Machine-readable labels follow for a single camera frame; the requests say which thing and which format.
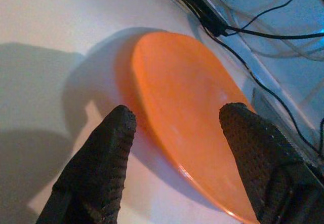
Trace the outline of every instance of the orange dish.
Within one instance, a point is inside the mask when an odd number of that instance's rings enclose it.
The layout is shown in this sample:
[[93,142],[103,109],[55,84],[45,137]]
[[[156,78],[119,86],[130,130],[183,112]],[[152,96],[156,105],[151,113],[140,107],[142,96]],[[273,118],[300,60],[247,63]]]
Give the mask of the orange dish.
[[189,36],[154,32],[131,56],[140,115],[154,142],[213,204],[244,223],[258,223],[219,123],[219,110],[247,99],[219,59]]

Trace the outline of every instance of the black connector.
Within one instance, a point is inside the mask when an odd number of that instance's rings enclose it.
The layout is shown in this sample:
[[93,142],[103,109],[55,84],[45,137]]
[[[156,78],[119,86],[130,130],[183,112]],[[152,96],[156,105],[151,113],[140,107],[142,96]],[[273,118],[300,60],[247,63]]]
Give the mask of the black connector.
[[227,35],[225,32],[228,26],[226,21],[214,11],[207,0],[192,1],[196,4],[195,10],[200,16],[201,24],[208,31],[210,31],[215,37],[218,37],[219,35]]

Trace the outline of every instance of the orange plate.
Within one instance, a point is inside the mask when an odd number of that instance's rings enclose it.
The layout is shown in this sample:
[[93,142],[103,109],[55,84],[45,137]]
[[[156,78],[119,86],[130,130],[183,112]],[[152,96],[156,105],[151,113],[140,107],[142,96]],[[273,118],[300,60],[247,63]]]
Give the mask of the orange plate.
[[216,206],[258,223],[218,119],[224,104],[249,103],[219,59],[196,39],[154,32],[136,43],[131,70],[146,125],[168,159]]

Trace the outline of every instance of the white table surface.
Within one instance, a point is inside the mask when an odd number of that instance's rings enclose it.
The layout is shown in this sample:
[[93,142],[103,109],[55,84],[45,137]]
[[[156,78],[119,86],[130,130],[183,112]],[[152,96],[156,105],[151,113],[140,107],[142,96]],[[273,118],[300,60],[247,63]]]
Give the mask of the white table surface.
[[[231,57],[173,0],[0,0],[0,223],[34,223],[60,171],[125,103],[118,48],[163,29],[201,39],[249,95]],[[118,223],[239,223],[193,189],[139,131]]]

